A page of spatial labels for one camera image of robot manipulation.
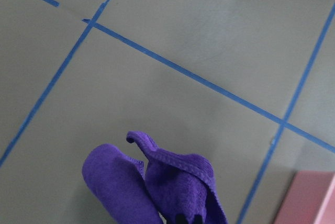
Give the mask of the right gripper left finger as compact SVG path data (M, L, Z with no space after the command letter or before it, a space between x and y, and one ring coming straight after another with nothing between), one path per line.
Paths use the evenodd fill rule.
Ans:
M184 215L176 215L175 223L176 224L186 224L186 217Z

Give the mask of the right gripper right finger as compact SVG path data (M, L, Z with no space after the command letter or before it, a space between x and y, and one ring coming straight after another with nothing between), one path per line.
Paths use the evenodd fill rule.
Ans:
M202 216L195 216L194 217L194 224L203 224Z

